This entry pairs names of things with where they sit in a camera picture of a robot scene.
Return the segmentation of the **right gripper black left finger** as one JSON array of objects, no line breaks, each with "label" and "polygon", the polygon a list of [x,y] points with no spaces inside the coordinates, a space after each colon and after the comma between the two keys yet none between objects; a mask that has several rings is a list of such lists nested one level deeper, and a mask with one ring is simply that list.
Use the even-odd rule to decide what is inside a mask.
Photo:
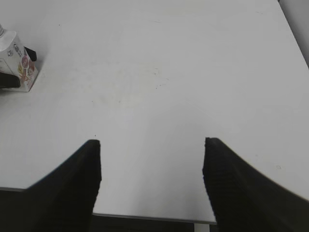
[{"label": "right gripper black left finger", "polygon": [[86,232],[100,182],[100,142],[88,140],[43,179],[1,199],[0,230]]}]

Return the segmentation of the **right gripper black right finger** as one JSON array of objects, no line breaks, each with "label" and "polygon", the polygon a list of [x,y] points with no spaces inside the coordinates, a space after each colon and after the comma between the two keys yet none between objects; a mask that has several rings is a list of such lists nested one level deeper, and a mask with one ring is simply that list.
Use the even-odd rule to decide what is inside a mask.
[{"label": "right gripper black right finger", "polygon": [[220,232],[307,232],[309,202],[218,138],[205,139],[203,180]]}]

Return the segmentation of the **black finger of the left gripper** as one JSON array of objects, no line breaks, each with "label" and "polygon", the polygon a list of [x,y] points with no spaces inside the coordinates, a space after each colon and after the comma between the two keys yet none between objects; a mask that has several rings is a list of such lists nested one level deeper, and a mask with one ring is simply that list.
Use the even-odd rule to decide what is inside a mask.
[{"label": "black finger of the left gripper", "polygon": [[20,88],[20,86],[18,77],[7,73],[0,73],[0,88]]},{"label": "black finger of the left gripper", "polygon": [[37,53],[30,49],[30,48],[27,48],[27,47],[24,47],[27,54],[29,55],[29,57],[31,58],[32,61],[36,61],[37,60]]}]

